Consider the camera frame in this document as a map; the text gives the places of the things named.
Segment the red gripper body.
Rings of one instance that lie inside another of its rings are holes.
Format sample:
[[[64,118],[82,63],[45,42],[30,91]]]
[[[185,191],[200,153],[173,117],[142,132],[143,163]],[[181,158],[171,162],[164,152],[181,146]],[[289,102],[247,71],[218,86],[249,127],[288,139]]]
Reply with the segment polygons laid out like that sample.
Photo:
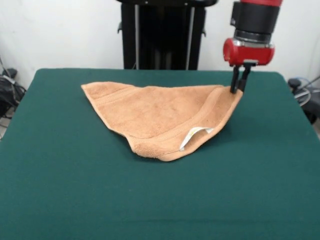
[[[227,38],[223,45],[223,58],[230,66],[265,66],[272,61],[274,54],[275,46],[272,43],[253,43]]]

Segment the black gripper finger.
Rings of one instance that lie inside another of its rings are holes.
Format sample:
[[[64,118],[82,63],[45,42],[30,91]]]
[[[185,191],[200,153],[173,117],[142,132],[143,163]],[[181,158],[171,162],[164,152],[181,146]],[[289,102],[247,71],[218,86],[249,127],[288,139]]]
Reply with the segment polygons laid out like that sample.
[[[251,72],[251,65],[244,65],[244,71],[241,75],[241,78],[238,80],[237,89],[244,92],[248,80],[248,76]]]
[[[238,90],[239,83],[240,83],[239,75],[240,75],[240,66],[235,65],[233,67],[232,80],[231,80],[231,84],[230,84],[230,92],[232,94],[235,94]]]

